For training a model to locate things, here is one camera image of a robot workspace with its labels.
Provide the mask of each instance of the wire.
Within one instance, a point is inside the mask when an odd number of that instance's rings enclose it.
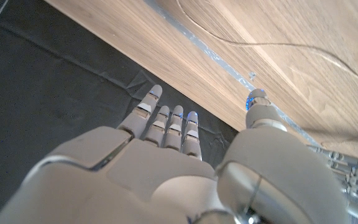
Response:
[[[207,34],[211,35],[212,37],[214,37],[215,39],[218,39],[221,42],[224,42],[226,44],[233,45],[233,46],[238,46],[238,47],[285,46],[285,47],[296,47],[296,48],[301,48],[301,49],[308,49],[308,50],[311,50],[312,53],[319,55],[320,57],[324,58],[328,62],[331,62],[335,66],[337,66],[337,67],[341,68],[342,70],[348,72],[354,78],[358,79],[358,73],[355,70],[353,70],[345,61],[343,61],[342,59],[340,59],[338,56],[334,55],[333,53],[328,52],[327,50],[324,50],[324,49],[319,48],[319,47],[310,46],[310,45],[304,45],[304,44],[288,44],[288,43],[247,43],[247,42],[236,42],[236,41],[231,41],[231,40],[227,40],[227,39],[224,39],[222,37],[219,37],[216,34],[214,34],[214,33],[210,32],[210,31],[208,31],[207,29],[205,29],[203,26],[199,25],[191,16],[189,16],[187,14],[187,12],[184,10],[180,0],[176,0],[176,1],[177,1],[177,4],[178,4],[180,10],[182,11],[182,13],[184,13],[184,15],[195,26],[199,27],[200,29],[205,31]]]

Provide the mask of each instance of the robot finger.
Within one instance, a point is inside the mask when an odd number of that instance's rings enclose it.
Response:
[[[183,108],[180,105],[178,105],[175,107],[175,109],[173,109],[163,147],[174,149],[180,152],[182,119],[183,119]]]
[[[133,138],[139,138],[146,128],[147,121],[153,113],[161,94],[162,87],[160,85],[153,86],[117,129],[127,131]]]
[[[144,141],[160,147],[165,134],[165,127],[169,117],[169,107],[163,106],[158,112],[153,124],[146,133]]]
[[[194,111],[187,116],[182,149],[184,154],[202,160],[198,139],[198,115]]]

